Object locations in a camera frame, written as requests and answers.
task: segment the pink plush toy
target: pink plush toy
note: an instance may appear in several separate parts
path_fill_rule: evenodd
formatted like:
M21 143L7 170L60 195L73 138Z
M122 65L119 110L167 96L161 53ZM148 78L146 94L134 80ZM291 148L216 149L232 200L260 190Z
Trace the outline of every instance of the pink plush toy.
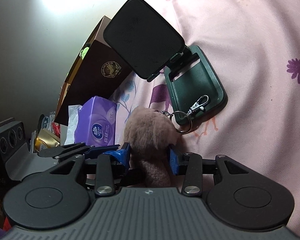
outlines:
M138 106L124 129L124 141L130 143L132 164L146 173L146 187L170 187L172 172L167 147L176 145L180 134L171 120L153 109Z

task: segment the pink tablecloth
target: pink tablecloth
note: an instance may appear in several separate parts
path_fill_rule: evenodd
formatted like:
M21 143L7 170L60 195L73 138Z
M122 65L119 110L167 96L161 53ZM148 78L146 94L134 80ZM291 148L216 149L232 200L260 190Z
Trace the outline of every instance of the pink tablecloth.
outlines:
M295 198L288 226L300 236L300 0L146 1L200 46L229 97L180 149L228 155L287 187ZM117 142L136 106L172 111L162 74L151 83L131 75L114 101Z

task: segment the purple tissue package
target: purple tissue package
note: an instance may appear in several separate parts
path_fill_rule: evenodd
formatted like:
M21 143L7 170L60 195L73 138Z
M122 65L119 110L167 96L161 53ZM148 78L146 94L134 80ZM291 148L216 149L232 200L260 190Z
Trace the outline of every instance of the purple tissue package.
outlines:
M116 111L116 103L107 99L95 96L88 100L78 111L74 142L96 147L113 145Z

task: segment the phone stand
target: phone stand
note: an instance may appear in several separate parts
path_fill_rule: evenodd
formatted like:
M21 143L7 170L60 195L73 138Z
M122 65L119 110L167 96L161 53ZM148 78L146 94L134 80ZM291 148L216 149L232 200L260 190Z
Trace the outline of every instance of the phone stand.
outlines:
M202 117L206 121L225 107L226 92L201 49L186 46L181 35L144 0L128 0L103 36L133 71L148 82L166 67L164 75L173 111L187 113L203 95L210 100L204 111L192 114L191 119ZM183 116L175 117L179 125L187 123Z

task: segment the gold emblem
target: gold emblem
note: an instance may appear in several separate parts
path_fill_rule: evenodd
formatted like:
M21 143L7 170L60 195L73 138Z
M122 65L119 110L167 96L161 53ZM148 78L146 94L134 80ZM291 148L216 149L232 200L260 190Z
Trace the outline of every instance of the gold emblem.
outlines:
M101 67L101 73L105 77L114 78L116 75L119 75L120 72L121 67L115 61L108 61Z

